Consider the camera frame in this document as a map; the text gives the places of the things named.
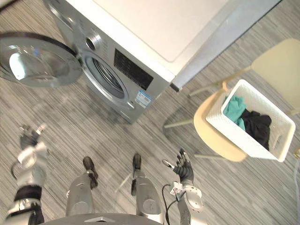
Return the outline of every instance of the black robot glove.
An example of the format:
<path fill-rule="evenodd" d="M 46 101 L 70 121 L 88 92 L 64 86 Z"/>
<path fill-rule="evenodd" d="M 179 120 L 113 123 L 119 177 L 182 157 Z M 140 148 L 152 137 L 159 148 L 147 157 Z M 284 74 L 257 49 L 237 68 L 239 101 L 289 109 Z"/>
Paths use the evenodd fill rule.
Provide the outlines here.
<path fill-rule="evenodd" d="M 181 183 L 193 184 L 194 172 L 187 153 L 181 149 L 180 155 L 178 155 L 177 158 L 177 166 L 174 167 L 173 171 L 179 175 Z"/>
<path fill-rule="evenodd" d="M 20 137 L 21 149 L 24 150 L 28 146 L 36 146 L 36 144 L 38 143 L 38 138 L 45 127 L 46 124 L 42 124 L 35 131 L 30 126 L 22 125 L 20 127 L 22 129 L 22 135 Z"/>

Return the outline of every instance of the label sticker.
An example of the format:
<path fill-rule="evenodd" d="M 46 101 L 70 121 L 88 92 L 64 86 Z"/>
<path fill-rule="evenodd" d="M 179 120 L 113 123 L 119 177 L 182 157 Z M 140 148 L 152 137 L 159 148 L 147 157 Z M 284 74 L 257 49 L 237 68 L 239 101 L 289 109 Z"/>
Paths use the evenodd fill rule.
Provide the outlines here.
<path fill-rule="evenodd" d="M 151 102 L 151 97 L 147 95 L 145 91 L 139 90 L 139 93 L 137 93 L 137 96 L 135 97 L 135 102 L 137 102 L 141 107 L 146 108 Z"/>

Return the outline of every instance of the clothes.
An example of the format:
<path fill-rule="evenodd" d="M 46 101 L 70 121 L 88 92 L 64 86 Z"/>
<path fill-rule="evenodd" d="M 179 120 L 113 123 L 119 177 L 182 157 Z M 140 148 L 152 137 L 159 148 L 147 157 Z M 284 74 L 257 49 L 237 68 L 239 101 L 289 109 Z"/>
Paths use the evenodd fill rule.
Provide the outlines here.
<path fill-rule="evenodd" d="M 260 115 L 260 113 L 247 109 L 243 112 L 241 118 L 244 120 L 245 131 L 259 142 L 263 147 L 269 150 L 270 116 Z"/>
<path fill-rule="evenodd" d="M 224 109 L 223 113 L 236 125 L 245 130 L 244 121 L 242 118 L 240 118 L 245 109 L 246 105 L 244 103 L 244 98 L 233 95 L 233 97 L 228 102 L 226 108 Z"/>

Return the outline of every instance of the striped carpet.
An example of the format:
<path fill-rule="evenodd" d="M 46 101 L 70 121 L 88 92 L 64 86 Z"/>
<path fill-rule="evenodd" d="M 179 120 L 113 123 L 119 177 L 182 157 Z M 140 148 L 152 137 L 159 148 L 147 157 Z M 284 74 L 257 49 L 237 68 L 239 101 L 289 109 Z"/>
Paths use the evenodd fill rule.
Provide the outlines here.
<path fill-rule="evenodd" d="M 23 30 L 62 41 L 50 14 L 39 0 L 20 0 L 0 14 L 0 31 Z M 180 94 L 167 89 L 133 125 L 127 124 L 86 87 L 82 78 L 56 89 L 32 89 L 0 79 L 0 219 L 15 194 L 9 168 L 20 152 L 19 126 L 48 124 L 41 140 L 51 151 L 42 204 L 45 220 L 64 216 L 66 191 L 82 173 L 84 156 L 94 159 L 99 187 L 93 190 L 97 212 L 135 213 L 130 195 L 131 179 L 118 187 L 132 171 L 135 152 L 160 192 L 177 176 L 161 163 L 175 162 L 180 147 L 191 156 L 212 154 L 192 125 L 163 130 L 166 122 L 189 119 L 198 105 L 217 89 L 191 99 L 187 94 L 249 65 L 257 56 L 286 38 L 300 39 L 300 1 L 283 0 L 246 34 L 209 64 Z M 256 74 L 243 75 L 283 111 L 289 106 Z M 296 195 L 293 152 L 300 146 L 300 117 L 285 162 L 246 158 L 241 163 L 195 159 L 195 184 L 203 193 L 209 225 L 295 225 Z M 170 203 L 173 199 L 167 195 Z M 172 225 L 180 224 L 177 207 L 170 209 Z"/>

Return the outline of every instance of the wire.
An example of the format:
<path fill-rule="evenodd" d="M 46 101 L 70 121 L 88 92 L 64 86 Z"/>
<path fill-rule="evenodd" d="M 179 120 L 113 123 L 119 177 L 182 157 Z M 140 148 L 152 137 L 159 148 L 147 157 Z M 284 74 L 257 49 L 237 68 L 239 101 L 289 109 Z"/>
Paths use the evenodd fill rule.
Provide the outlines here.
<path fill-rule="evenodd" d="M 10 174 L 13 176 L 13 178 L 16 180 L 17 177 L 15 176 L 15 173 L 14 173 L 14 167 L 19 163 L 19 161 L 15 161 L 11 167 L 10 167 Z"/>
<path fill-rule="evenodd" d="M 297 200 L 297 224 L 300 225 L 300 199 L 299 199 L 299 187 L 297 183 L 297 172 L 300 164 L 300 159 L 297 160 L 294 169 L 294 181 L 296 186 L 296 200 Z"/>
<path fill-rule="evenodd" d="M 169 211 L 169 208 L 171 207 L 171 205 L 173 205 L 175 202 L 178 202 L 177 199 L 174 200 L 173 202 L 171 202 L 166 210 L 166 213 Z"/>
<path fill-rule="evenodd" d="M 165 201 L 165 195 L 164 195 L 164 188 L 165 188 L 166 186 L 171 186 L 171 185 L 170 185 L 170 184 L 165 184 L 165 185 L 163 186 L 163 188 L 161 189 L 161 194 L 163 195 L 163 200 L 164 200 L 164 204 L 165 204 L 165 219 L 166 219 L 168 225 L 170 225 L 169 214 L 168 214 L 168 207 L 167 207 L 167 203 L 166 203 L 166 201 Z"/>

